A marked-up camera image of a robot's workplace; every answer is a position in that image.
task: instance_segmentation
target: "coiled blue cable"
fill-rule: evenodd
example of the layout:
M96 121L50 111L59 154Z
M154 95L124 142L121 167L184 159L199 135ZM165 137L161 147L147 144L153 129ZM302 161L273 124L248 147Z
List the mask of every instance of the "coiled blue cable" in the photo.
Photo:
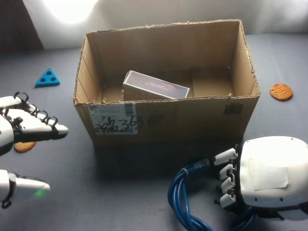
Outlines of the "coiled blue cable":
M193 174L209 168L209 161L203 160L185 167L175 176L168 190L168 202L174 210L182 226L188 231L213 231L204 221L190 214L186 181L188 174ZM246 231L250 228L255 217L253 208L248 208L232 223L228 231Z

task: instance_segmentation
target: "green light spot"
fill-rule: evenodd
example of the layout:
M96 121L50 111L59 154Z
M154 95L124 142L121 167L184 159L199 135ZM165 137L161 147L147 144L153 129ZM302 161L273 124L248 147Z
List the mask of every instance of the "green light spot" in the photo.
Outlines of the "green light spot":
M41 197L45 194L45 191L43 189L39 189L35 192L35 196Z

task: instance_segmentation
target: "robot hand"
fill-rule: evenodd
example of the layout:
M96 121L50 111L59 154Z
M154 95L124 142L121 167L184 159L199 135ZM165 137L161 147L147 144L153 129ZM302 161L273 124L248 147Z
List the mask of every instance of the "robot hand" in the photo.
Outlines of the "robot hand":
M60 125L56 117L49 117L28 99L23 92L0 98L0 156L9 152L16 142L57 140L68 134L68 128ZM2 208L8 208L12 199L39 197L49 190L49 185L42 180L0 170Z
M262 218L308 219L308 145L292 137L246 141L242 153L229 149L214 157L224 194L221 207L254 208Z

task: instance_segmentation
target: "gray table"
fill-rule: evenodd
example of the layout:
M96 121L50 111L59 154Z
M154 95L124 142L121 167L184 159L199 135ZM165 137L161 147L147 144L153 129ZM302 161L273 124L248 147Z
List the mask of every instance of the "gray table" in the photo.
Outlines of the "gray table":
M308 142L308 35L247 37L262 96L244 140L288 135ZM25 91L30 101L48 110L70 129L59 141L39 142L26 153L0 159L0 168L36 176L51 185L49 197L24 201L0 210L1 231L179 231L167 202L176 169L191 158L213 155L231 141L207 144L139 145L94 150L73 107L80 49L11 55L0 59L0 96ZM52 68L61 81L35 89L40 75ZM283 82L294 90L289 102L278 102L269 88ZM198 180L190 192L191 211L216 231L226 230L234 216L213 203L219 194L212 178ZM307 230L306 221L258 218L251 230Z

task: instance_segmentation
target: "cardboard box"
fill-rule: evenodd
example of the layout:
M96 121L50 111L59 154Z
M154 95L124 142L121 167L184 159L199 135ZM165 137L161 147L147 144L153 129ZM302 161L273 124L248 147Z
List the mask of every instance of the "cardboard box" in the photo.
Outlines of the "cardboard box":
M135 70L190 88L186 99L122 101ZM260 97L239 20L87 33L74 106L94 145L242 137Z
M126 74L123 90L124 101L184 99L189 92L189 88L135 71Z

